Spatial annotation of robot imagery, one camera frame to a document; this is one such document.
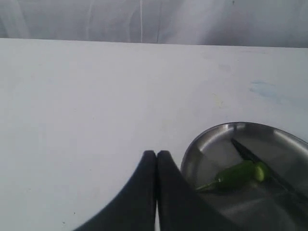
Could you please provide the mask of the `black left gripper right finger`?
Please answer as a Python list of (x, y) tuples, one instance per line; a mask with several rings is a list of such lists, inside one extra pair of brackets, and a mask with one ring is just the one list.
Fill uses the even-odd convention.
[(161, 231), (241, 231), (190, 187), (169, 151), (157, 154), (156, 199)]

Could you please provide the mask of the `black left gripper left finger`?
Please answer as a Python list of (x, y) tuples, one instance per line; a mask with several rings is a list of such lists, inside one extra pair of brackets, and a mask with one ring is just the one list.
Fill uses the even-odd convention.
[(116, 197), (76, 230), (154, 231), (156, 165), (154, 151), (145, 151), (134, 173)]

